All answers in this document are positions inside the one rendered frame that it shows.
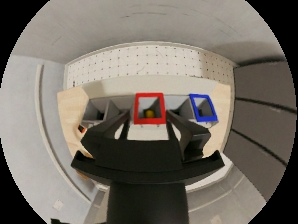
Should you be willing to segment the brown cardboard box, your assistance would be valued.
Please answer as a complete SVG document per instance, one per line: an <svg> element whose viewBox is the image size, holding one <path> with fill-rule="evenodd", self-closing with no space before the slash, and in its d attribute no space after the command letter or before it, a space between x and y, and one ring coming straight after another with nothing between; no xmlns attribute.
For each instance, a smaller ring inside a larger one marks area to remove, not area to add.
<svg viewBox="0 0 298 224"><path fill-rule="evenodd" d="M91 158L93 158L88 152L85 154L85 156L87 156L87 157L91 157ZM83 177L85 180L87 180L87 176L84 176L84 175L82 175L80 172L78 172L78 171L76 171L81 177ZM88 180L87 180L88 181Z"/></svg>

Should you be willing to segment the white curved cover panel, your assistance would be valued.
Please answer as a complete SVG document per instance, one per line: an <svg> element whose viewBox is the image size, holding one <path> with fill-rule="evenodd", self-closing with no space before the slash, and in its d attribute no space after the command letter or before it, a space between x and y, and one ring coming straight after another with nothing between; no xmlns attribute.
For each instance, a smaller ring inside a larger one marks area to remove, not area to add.
<svg viewBox="0 0 298 224"><path fill-rule="evenodd" d="M119 76L86 82L80 84L89 98L79 125L88 129L117 116L121 109L130 109L128 140L166 140L166 124L133 124L136 93L163 93L165 111L181 109L183 118L211 129L220 123L210 96L217 84L218 81L204 78L164 74ZM197 122L189 93L209 95L218 121ZM144 109L148 108L156 108L156 118L162 118L160 97L139 97L138 119L143 118ZM98 110L105 110L100 117L103 121L95 120ZM144 118L147 118L145 114Z"/></svg>

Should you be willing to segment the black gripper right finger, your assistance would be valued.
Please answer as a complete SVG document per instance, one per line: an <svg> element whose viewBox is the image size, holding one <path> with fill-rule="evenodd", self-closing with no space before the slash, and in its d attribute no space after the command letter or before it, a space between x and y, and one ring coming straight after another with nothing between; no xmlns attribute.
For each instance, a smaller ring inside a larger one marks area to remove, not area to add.
<svg viewBox="0 0 298 224"><path fill-rule="evenodd" d="M181 137L178 141L182 155L185 152L203 149L211 138L211 133L208 128L180 117L169 110L166 110L165 122L168 139L178 140L172 124L180 132Z"/></svg>

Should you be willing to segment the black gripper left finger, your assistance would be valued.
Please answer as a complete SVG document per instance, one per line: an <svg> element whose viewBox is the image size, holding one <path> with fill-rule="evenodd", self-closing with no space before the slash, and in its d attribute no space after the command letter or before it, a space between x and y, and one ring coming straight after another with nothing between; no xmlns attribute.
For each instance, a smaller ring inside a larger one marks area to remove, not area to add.
<svg viewBox="0 0 298 224"><path fill-rule="evenodd" d="M103 138L115 139L115 133L122 127L118 139L128 139L130 126L130 111L127 110L120 115L90 127L85 132L86 135L101 136ZM84 134L84 135L85 135Z"/></svg>

